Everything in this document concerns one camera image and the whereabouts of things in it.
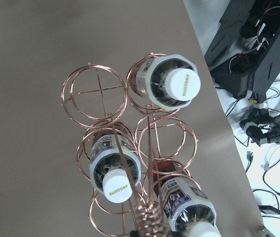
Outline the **tea bottle white cap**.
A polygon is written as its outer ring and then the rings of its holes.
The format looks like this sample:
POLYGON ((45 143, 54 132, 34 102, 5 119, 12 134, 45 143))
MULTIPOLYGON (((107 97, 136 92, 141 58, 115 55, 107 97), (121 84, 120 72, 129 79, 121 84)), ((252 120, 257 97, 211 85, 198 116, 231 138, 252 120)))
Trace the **tea bottle white cap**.
POLYGON ((166 111, 187 107, 201 89, 197 67, 179 54, 144 59, 135 70, 132 90, 166 111))
MULTIPOLYGON (((128 139, 120 134, 117 134, 117 138, 134 183, 138 185, 141 177, 140 159, 128 139)), ((89 171, 93 187, 110 202, 123 203, 131 197, 133 191, 113 134, 103 135, 93 143, 89 171)))
POLYGON ((197 182, 171 160, 153 163, 154 192, 170 228, 183 237, 219 237, 216 210, 197 182))

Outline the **copper wire bottle basket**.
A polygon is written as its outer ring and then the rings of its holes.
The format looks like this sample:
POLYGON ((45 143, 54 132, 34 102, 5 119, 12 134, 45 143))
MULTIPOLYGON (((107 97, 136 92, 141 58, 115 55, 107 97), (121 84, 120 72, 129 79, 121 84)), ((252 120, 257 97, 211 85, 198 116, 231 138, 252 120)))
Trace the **copper wire bottle basket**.
POLYGON ((77 148, 76 162, 93 190, 89 219, 94 228, 107 237, 180 235, 170 228, 162 201, 154 192, 153 163, 174 161, 192 178, 188 167, 196 155, 198 139, 191 126, 178 117, 178 111, 183 108, 161 109, 136 94, 130 84, 142 60, 162 55, 166 54, 151 53, 141 58, 131 66, 125 78, 110 67, 88 64, 72 72, 63 83, 62 105, 70 119, 86 130, 77 148), (110 202, 91 182, 91 148, 107 134, 115 136, 133 191, 123 203, 110 202), (140 159, 138 185, 134 183, 117 134, 130 141, 140 159))

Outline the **black electronics frame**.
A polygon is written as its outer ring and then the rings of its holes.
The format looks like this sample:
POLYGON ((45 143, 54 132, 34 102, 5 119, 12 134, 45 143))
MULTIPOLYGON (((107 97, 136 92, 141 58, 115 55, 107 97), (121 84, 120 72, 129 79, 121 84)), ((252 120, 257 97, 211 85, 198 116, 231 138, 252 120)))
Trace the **black electronics frame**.
POLYGON ((280 74, 280 0, 232 0, 205 60, 234 98, 264 95, 280 74))

